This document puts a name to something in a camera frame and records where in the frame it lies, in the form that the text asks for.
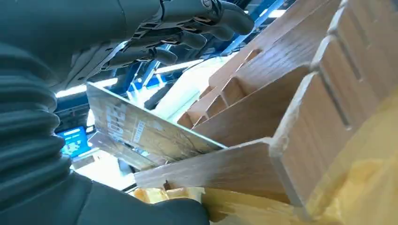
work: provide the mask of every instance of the wood grain surface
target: wood grain surface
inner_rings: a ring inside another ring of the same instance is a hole
[[[222,110],[226,109],[227,105],[225,104],[223,98],[221,96],[217,96],[214,101],[211,103],[209,108],[206,110],[206,118],[212,118]]]
[[[209,187],[288,202],[268,152],[269,138],[135,174],[141,188]]]
[[[209,92],[211,92],[213,88],[208,86],[203,92],[202,94],[200,94],[199,99],[203,98],[203,96],[207,95]]]
[[[327,36],[319,46],[312,67],[320,71],[326,88],[341,110],[347,127],[357,129],[379,103],[368,80],[357,77],[335,36]]]
[[[341,120],[321,76],[300,84],[270,147],[293,205],[302,206],[353,134]]]
[[[250,94],[265,84],[263,78],[269,80],[268,76],[273,76],[277,79],[311,61],[339,4],[340,0],[304,0],[293,4],[282,17],[210,77],[210,85],[213,82],[216,85],[188,110],[191,119],[198,120],[205,114],[231,76],[239,77],[244,93]],[[256,48],[262,52],[236,71],[240,65],[237,61],[244,61]]]
[[[375,46],[378,46],[390,66],[397,71],[398,64],[398,14],[391,0],[348,0],[346,7],[350,8],[358,19],[363,32]]]
[[[329,28],[339,40],[351,67],[361,79],[368,81],[379,99],[387,97],[398,83],[398,75],[386,59],[386,55],[372,43],[358,24],[358,18],[349,6],[341,7]]]
[[[87,96],[98,131],[166,160],[178,161],[224,148],[92,83],[87,85]]]
[[[237,101],[246,96],[240,87],[239,80],[236,77],[232,77],[228,81],[228,83],[221,90],[220,95],[227,106],[235,104]]]
[[[206,122],[194,131],[227,146],[272,137],[301,80],[309,74],[298,67],[268,84]]]

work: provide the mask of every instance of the blue metal frame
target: blue metal frame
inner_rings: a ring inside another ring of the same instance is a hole
[[[260,25],[262,25],[266,19],[268,19],[269,15],[276,9],[279,9],[286,0],[276,0],[271,6],[269,6],[269,1],[265,0],[263,1],[257,8],[256,10],[250,14],[252,18],[257,18],[255,23],[254,23],[254,28],[250,32],[253,33],[256,28],[258,28]],[[260,16],[260,14],[265,10],[268,9],[265,14]],[[227,56],[230,55],[250,34],[248,35],[241,35],[238,36],[232,43],[221,53],[221,56]]]

